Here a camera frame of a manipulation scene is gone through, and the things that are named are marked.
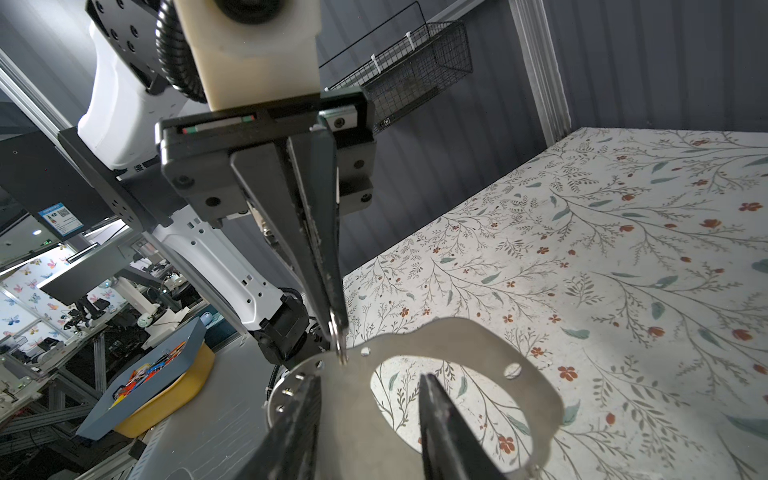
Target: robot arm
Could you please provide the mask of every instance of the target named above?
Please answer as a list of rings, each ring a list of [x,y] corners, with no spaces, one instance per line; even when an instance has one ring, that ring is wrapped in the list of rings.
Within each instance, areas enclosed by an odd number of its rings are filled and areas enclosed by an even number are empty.
[[[250,213],[341,349],[338,216],[370,204],[375,142],[360,90],[317,93],[319,0],[91,1],[86,9],[94,93],[77,130],[60,138],[91,184],[129,226],[182,256],[270,361],[284,363],[309,325],[306,312],[292,304],[301,317],[292,325],[288,296],[217,229]],[[176,118],[181,92],[206,98],[214,112]]]

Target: screw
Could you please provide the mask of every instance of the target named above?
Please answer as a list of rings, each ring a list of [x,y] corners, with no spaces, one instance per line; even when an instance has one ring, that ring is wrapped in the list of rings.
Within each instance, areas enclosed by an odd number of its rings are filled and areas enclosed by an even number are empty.
[[[187,175],[179,175],[178,177],[174,178],[174,185],[176,188],[186,190],[187,188],[191,188],[194,185],[194,179],[189,178]]]

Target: silver metal bracket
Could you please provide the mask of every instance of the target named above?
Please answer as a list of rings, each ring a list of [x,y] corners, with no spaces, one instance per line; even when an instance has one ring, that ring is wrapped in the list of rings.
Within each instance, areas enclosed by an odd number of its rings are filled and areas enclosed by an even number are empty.
[[[467,366],[488,377],[514,399],[528,420],[533,449],[527,462],[505,474],[506,478],[534,477],[546,463],[550,442],[563,418],[560,396],[524,355],[484,327],[462,318],[437,319],[404,335],[377,336],[350,349],[346,365],[339,364],[335,352],[300,363],[275,386],[267,407],[269,424],[285,410],[293,398],[291,394],[306,377],[319,376],[323,391],[317,439],[319,478],[424,478],[421,455],[392,430],[369,386],[371,375],[382,362],[402,355],[444,359]],[[509,380],[504,371],[512,363],[519,364],[521,372]]]

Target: green leaf pattern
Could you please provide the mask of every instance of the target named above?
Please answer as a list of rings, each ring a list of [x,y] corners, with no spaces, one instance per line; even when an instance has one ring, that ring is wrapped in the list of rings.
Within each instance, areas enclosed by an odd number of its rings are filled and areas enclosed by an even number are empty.
[[[768,435],[768,134],[582,128],[535,160],[348,275],[348,344],[480,322],[562,397],[542,478],[768,477],[742,446]],[[497,467],[529,458],[534,419],[443,359],[371,378],[409,445],[427,372]]]

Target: wire mesh basket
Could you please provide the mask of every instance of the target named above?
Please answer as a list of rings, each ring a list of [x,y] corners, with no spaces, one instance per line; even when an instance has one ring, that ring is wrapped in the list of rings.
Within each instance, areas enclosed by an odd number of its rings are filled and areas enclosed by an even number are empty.
[[[376,106],[374,133],[472,73],[466,27],[425,23],[330,87],[360,86]]]

